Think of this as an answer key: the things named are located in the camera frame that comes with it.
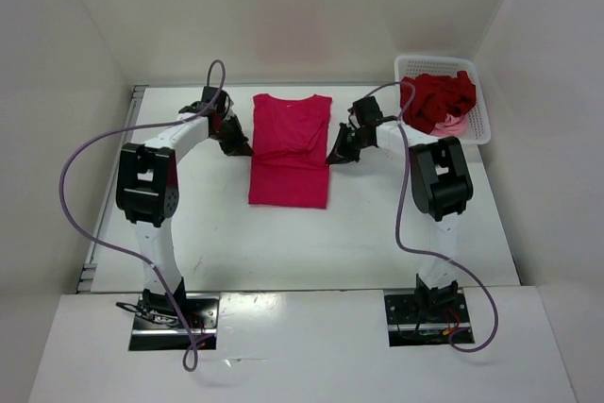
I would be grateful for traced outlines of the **magenta t shirt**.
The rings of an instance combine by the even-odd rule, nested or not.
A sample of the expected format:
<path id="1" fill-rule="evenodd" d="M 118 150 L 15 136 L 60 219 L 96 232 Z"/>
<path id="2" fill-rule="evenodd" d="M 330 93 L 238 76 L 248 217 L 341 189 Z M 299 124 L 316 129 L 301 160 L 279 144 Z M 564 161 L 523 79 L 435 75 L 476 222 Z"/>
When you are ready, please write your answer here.
<path id="1" fill-rule="evenodd" d="M 332 98 L 315 94 L 287 100 L 260 93 L 253 102 L 248 203 L 324 210 Z"/>

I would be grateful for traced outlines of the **dark red t shirt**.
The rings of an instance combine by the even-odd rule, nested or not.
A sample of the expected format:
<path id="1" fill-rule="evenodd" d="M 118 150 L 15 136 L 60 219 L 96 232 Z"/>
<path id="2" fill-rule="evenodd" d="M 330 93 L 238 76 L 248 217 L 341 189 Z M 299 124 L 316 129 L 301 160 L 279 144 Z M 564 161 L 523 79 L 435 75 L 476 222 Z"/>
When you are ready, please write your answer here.
<path id="1" fill-rule="evenodd" d="M 465 71 L 457 72 L 456 76 L 406 76 L 401 82 L 400 96 L 400 107 L 405 109 L 403 121 L 429 135 L 448 114 L 466 116 L 477 103 L 476 88 Z"/>

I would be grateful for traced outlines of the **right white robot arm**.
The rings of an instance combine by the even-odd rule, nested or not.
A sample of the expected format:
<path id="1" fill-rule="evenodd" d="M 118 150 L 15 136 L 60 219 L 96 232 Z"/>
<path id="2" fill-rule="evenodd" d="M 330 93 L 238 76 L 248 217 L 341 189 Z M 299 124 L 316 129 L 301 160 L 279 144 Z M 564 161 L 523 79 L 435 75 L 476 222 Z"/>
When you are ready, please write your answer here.
<path id="1" fill-rule="evenodd" d="M 424 264 L 416 275 L 413 306 L 416 321 L 434 321 L 456 300 L 459 283 L 451 271 L 464 272 L 476 283 L 475 273 L 457 260 L 461 215 L 474 194 L 473 183 L 459 139 L 449 136 L 431 143 L 412 143 L 398 119 L 385 116 L 373 96 L 364 97 L 348 110 L 326 164 L 360 160 L 361 150 L 383 148 L 404 158 L 404 176 L 395 217 L 395 240 L 402 250 L 420 255 Z M 415 207 L 432 219 L 436 246 L 409 248 L 401 242 L 400 225 L 406 194 Z"/>

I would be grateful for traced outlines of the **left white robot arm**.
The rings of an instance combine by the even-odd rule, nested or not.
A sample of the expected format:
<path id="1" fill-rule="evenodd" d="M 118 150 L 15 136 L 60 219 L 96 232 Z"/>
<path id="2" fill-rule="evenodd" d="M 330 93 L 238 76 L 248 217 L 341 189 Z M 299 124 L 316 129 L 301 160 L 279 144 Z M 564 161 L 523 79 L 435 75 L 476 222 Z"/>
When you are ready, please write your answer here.
<path id="1" fill-rule="evenodd" d="M 227 92 L 206 86 L 201 99 L 182 108 L 178 120 L 143 143 L 120 151 L 116 204 L 133 225 L 144 268 L 140 311 L 167 327 L 183 324 L 189 313 L 184 277 L 176 264 L 172 217 L 179 203 L 178 163 L 211 139 L 228 157 L 251 157 L 253 150 Z"/>

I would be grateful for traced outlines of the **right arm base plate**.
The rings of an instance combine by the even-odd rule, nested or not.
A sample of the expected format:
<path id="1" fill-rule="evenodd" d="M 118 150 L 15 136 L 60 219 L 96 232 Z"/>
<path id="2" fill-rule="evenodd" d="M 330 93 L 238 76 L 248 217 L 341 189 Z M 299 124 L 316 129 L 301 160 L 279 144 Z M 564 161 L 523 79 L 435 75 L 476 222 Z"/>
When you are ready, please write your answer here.
<path id="1" fill-rule="evenodd" d="M 413 290 L 385 292 L 384 307 L 390 347 L 475 343 L 466 300 L 462 292 L 440 306 L 420 313 Z"/>

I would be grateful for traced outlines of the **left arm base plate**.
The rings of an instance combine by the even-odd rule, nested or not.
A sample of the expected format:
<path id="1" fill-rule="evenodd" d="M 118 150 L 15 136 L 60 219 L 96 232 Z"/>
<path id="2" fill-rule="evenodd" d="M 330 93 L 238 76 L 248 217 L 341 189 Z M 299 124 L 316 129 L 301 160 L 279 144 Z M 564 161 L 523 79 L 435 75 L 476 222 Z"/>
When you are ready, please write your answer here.
<path id="1" fill-rule="evenodd" d="M 184 324 L 174 312 L 146 309 L 142 296 L 136 304 L 118 302 L 116 306 L 134 315 L 130 351 L 184 351 L 190 346 Z M 218 294 L 187 294 L 183 314 L 198 350 L 216 348 L 219 306 Z"/>

